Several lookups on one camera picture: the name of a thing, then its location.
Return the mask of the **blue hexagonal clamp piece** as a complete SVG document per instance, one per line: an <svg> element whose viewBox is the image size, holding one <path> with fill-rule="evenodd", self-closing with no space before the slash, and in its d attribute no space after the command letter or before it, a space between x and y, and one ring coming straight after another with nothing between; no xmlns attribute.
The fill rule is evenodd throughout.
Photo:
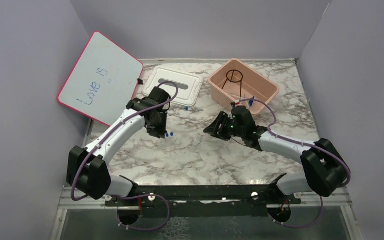
<svg viewBox="0 0 384 240"><path fill-rule="evenodd" d="M252 107L253 104L254 104L254 99L255 99L255 96L251 97L250 100L249 100L249 106Z"/></svg>

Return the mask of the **black wire tripod stand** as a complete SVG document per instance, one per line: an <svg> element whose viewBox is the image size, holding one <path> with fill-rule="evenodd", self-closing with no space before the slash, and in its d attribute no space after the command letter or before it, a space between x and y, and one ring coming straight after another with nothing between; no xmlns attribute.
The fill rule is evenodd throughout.
<svg viewBox="0 0 384 240"><path fill-rule="evenodd" d="M242 92L243 92L243 79L244 75L241 71L237 69L231 69L226 73L225 76L225 81L221 87L223 90L225 86L227 85L227 82L230 82L232 84L239 84L239 97L242 97Z"/></svg>

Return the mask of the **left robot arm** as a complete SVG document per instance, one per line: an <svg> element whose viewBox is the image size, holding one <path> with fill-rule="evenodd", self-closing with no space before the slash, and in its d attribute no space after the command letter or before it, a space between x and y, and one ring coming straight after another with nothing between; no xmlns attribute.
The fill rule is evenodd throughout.
<svg viewBox="0 0 384 240"><path fill-rule="evenodd" d="M159 86L142 99L134 98L128 102L122 115L101 136L85 147L75 146L68 155L66 181L71 186L71 199L75 190L95 200L103 196L118 196L124 205L132 205L137 200L135 183L123 176L112 176L109 165L116 153L137 132L146 132L158 139L167 135L167 116L169 106L174 100Z"/></svg>

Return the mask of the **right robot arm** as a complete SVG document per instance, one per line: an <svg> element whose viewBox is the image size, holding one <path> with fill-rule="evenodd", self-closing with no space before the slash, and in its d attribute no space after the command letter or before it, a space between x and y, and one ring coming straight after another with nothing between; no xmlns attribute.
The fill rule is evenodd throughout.
<svg viewBox="0 0 384 240"><path fill-rule="evenodd" d="M224 141L241 138L249 148L301 164L303 171L283 175L272 182L268 196L276 204L302 192L315 192L327 198L349 182L350 170L329 140L321 138L312 142L278 135L268 127L257 125L244 106L234 107L230 114L221 111L203 132Z"/></svg>

